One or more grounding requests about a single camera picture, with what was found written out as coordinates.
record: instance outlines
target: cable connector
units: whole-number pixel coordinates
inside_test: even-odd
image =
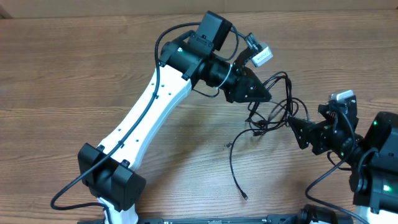
[[[253,136],[254,136],[254,137],[257,137],[257,136],[262,135],[263,133],[264,133],[264,131],[255,131],[255,132],[253,133]]]
[[[246,195],[246,193],[244,193],[243,191],[241,191],[241,193],[242,193],[242,197],[243,197],[245,200],[249,200],[249,197],[248,197],[248,195]]]
[[[244,41],[251,50],[257,52],[257,54],[250,59],[254,66],[260,67],[273,57],[271,49],[268,47],[268,45],[264,42],[259,43],[252,33],[247,35],[244,38]]]

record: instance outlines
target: black plastic cover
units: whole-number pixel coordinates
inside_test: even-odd
[[[295,224],[309,223],[353,224],[353,219],[348,215],[337,215],[333,210],[316,205],[306,204],[298,213]]]
[[[294,224],[296,215],[268,215],[267,217],[239,218],[140,218],[138,224]]]
[[[78,161],[80,173],[86,172],[106,156],[103,147],[98,149],[88,143],[80,149]],[[141,196],[146,180],[128,168],[129,163],[119,163],[109,158],[94,172],[82,179],[95,197],[102,197],[112,203],[115,210],[128,210]]]
[[[398,115],[379,112],[363,142],[364,151],[371,147],[379,150],[369,156],[362,168],[363,179],[368,181],[362,191],[354,193],[354,204],[379,210],[398,212]]]
[[[231,27],[230,21],[214,12],[207,11],[196,31],[196,35],[191,36],[188,43],[196,49],[209,47],[211,51],[221,50]]]

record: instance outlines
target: black cable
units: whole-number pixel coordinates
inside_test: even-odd
[[[291,217],[288,217],[282,224],[294,224],[297,219],[296,215],[292,215]]]
[[[368,155],[370,155],[370,153],[372,153],[372,152],[377,153],[377,152],[379,152],[379,150],[376,149],[376,148],[371,148],[371,149],[369,149],[368,151],[366,151],[366,152],[361,156],[361,158],[360,158],[360,160],[359,160],[359,162],[358,162],[358,166],[357,166],[358,173],[361,173],[361,168],[362,168],[362,163],[363,163],[363,161],[364,161],[365,158],[367,158]]]
[[[242,197],[243,197],[245,200],[248,200],[249,197],[243,192],[243,190],[241,189],[241,187],[240,187],[239,184],[238,184],[238,181],[236,181],[234,169],[233,169],[233,167],[232,167],[232,150],[234,149],[235,142],[236,142],[236,140],[238,140],[238,137],[240,137],[240,135],[242,135],[243,133],[246,133],[246,132],[248,132],[248,131],[255,131],[255,130],[259,130],[259,129],[246,129],[246,130],[240,132],[240,133],[235,137],[234,141],[232,142],[231,150],[230,150],[230,152],[229,152],[229,166],[230,166],[230,168],[231,168],[232,177],[233,177],[233,179],[234,179],[234,181],[235,181],[235,185],[237,186],[237,188],[239,189],[239,191],[240,191],[241,194],[242,194]]]
[[[321,204],[321,205],[324,205],[324,206],[333,208],[333,209],[335,209],[335,210],[337,210],[337,211],[340,211],[340,212],[343,212],[343,213],[345,213],[345,214],[347,214],[347,215],[351,215],[353,218],[356,218],[357,220],[363,222],[364,224],[369,224],[365,219],[363,219],[362,217],[360,217],[360,216],[357,215],[357,214],[354,214],[354,213],[352,213],[352,212],[350,212],[350,211],[348,211],[348,210],[346,210],[346,209],[343,209],[343,208],[341,208],[341,207],[339,207],[339,206],[337,206],[337,205],[333,205],[332,203],[324,202],[324,201],[322,201],[322,200],[319,200],[319,199],[317,199],[317,198],[314,198],[314,197],[312,197],[312,196],[310,196],[310,195],[308,194],[308,192],[312,189],[312,187],[314,187],[315,185],[317,185],[317,184],[318,184],[319,182],[321,182],[324,178],[326,178],[327,176],[329,176],[333,171],[337,170],[337,168],[339,168],[339,166],[341,166],[343,163],[345,163],[345,162],[348,160],[348,158],[354,153],[354,151],[355,151],[356,148],[357,148],[357,147],[356,147],[356,141],[355,141],[355,132],[354,132],[354,129],[353,129],[352,125],[349,123],[349,120],[348,120],[347,116],[346,116],[344,113],[342,113],[341,111],[337,111],[337,113],[344,119],[345,123],[346,123],[346,124],[348,125],[348,127],[349,127],[349,131],[350,131],[350,133],[351,133],[351,137],[353,138],[353,146],[352,146],[352,148],[351,148],[351,151],[348,153],[348,155],[347,155],[346,157],[344,157],[344,158],[343,158],[339,163],[337,163],[333,168],[331,168],[328,172],[324,173],[324,174],[323,174],[322,176],[320,176],[317,180],[315,180],[314,182],[312,182],[312,183],[307,187],[307,189],[305,189],[305,196],[306,196],[308,199],[310,199],[310,200],[312,200],[312,201],[314,201],[314,202],[316,202],[316,203],[319,203],[319,204]]]
[[[245,36],[244,34],[238,32],[238,31],[236,30],[236,28],[234,29],[233,26],[232,26],[232,28],[231,28],[231,32],[234,33],[234,34],[238,34],[238,36],[242,37],[243,40],[246,38],[246,36]]]
[[[83,208],[83,207],[89,207],[89,206],[100,206],[103,207],[106,211],[106,214],[108,216],[108,221],[109,224],[112,224],[112,220],[111,220],[111,216],[110,216],[110,212],[109,212],[109,207],[106,206],[103,203],[98,203],[98,202],[91,202],[91,203],[83,203],[83,204],[79,204],[79,205],[71,205],[71,206],[66,206],[66,207],[59,207],[57,205],[55,205],[55,202],[57,201],[57,199],[59,197],[61,197],[67,190],[69,190],[71,187],[73,187],[76,183],[78,183],[81,179],[83,179],[84,177],[86,177],[89,173],[93,172],[96,168],[98,168],[101,164],[103,164],[107,159],[109,159],[125,142],[125,140],[130,136],[130,134],[135,130],[135,128],[138,126],[138,124],[142,121],[142,119],[144,118],[144,116],[146,115],[146,113],[149,111],[149,108],[152,106],[154,100],[156,99],[157,96],[157,92],[159,90],[159,85],[160,85],[160,67],[159,67],[159,44],[160,41],[162,40],[163,36],[166,35],[167,33],[181,28],[181,27],[187,27],[187,26],[197,26],[200,25],[200,22],[190,22],[190,23],[186,23],[186,24],[180,24],[177,26],[173,26],[169,29],[167,29],[166,31],[164,31],[159,38],[156,41],[155,44],[155,66],[156,66],[156,86],[155,86],[155,90],[152,94],[152,97],[150,98],[148,105],[146,106],[146,108],[144,109],[144,111],[142,112],[142,114],[140,115],[140,117],[138,117],[137,121],[132,125],[132,127],[129,129],[129,131],[124,135],[124,137],[117,143],[117,145],[115,145],[115,147],[100,161],[98,161],[95,165],[93,165],[90,169],[88,169],[86,172],[80,174],[75,180],[73,180],[72,182],[70,182],[68,185],[66,185],[62,190],[60,190],[52,199],[51,199],[51,203],[50,206],[52,209],[55,210],[71,210],[71,209],[75,209],[75,208]]]
[[[229,152],[229,166],[231,168],[231,173],[232,173],[232,177],[234,179],[235,185],[238,188],[238,190],[240,191],[243,198],[245,198],[245,200],[248,199],[248,196],[243,192],[242,188],[239,186],[238,181],[236,180],[236,177],[234,174],[233,166],[232,166],[232,152],[233,152],[233,148],[234,148],[235,143],[238,140],[238,138],[242,134],[244,134],[248,131],[252,131],[253,136],[262,136],[262,135],[265,135],[266,133],[268,133],[269,131],[274,131],[283,126],[286,126],[288,117],[295,116],[298,113],[299,104],[303,105],[303,107],[305,109],[305,114],[307,115],[307,120],[310,120],[310,115],[308,113],[308,109],[305,106],[304,102],[298,98],[292,97],[292,82],[290,81],[286,72],[281,71],[281,72],[277,72],[277,73],[273,74],[273,76],[271,76],[268,80],[266,80],[262,85],[267,90],[270,90],[280,80],[285,80],[286,99],[280,101],[279,103],[276,103],[273,101],[268,102],[268,103],[275,104],[275,106],[271,110],[267,119],[265,119],[264,116],[262,116],[260,113],[257,112],[260,102],[250,102],[248,104],[248,111],[250,111],[250,114],[249,114],[248,118],[246,119],[246,122],[249,123],[250,128],[240,132],[235,137],[235,139],[231,145],[231,150]],[[278,114],[280,114],[281,112],[284,112],[284,113],[283,113],[282,117],[280,118],[280,120],[273,121],[278,116]],[[253,121],[252,118],[254,115],[258,115],[261,118],[261,120]]]
[[[196,89],[192,89],[192,90],[197,92],[197,93],[199,93],[199,94],[201,94],[202,96],[209,97],[209,98],[216,98],[219,95],[219,93],[220,93],[220,89],[218,89],[217,93],[214,94],[214,95],[207,95],[206,93],[202,93],[202,92],[200,92],[200,91],[198,91]]]
[[[335,162],[333,162],[333,160],[332,160],[331,157],[330,157],[330,154],[331,154],[331,153],[332,153],[332,151],[329,151],[329,152],[328,152],[327,158],[328,158],[329,162],[335,166],[335,165],[336,165]],[[349,167],[347,167],[347,168],[340,168],[340,167],[339,167],[338,169],[339,169],[339,170],[342,170],[342,171],[351,171],[351,168],[349,168]]]

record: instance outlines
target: wooden table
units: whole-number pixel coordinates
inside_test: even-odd
[[[321,120],[317,105],[341,89],[357,94],[359,134],[378,111],[398,113],[398,11],[223,16],[269,44],[274,58],[254,71],[261,80],[287,71],[293,96],[307,104],[314,121]],[[140,97],[154,71],[159,34],[201,17],[0,20],[0,223],[76,223],[103,216],[95,207],[55,211],[50,199],[80,174],[81,146],[97,145]],[[229,35],[220,54],[229,55],[234,45]],[[203,83],[197,88],[214,92]],[[283,99],[283,84],[272,94]],[[140,216],[253,217],[295,213],[310,202],[305,188],[331,164],[324,154],[300,150],[289,128],[263,137],[246,134],[237,142],[235,174],[249,196],[242,199],[226,145],[248,127],[246,106],[227,103],[223,95],[192,93],[176,107],[137,171],[147,179],[137,204]],[[354,210],[349,175],[336,171],[312,194]],[[93,201],[79,183],[58,204]]]

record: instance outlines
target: green led light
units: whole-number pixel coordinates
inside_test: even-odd
[[[384,190],[384,191],[388,191],[388,192],[391,192],[391,191],[392,191],[392,189],[391,189],[390,186],[388,186],[388,185],[383,186],[383,190]]]

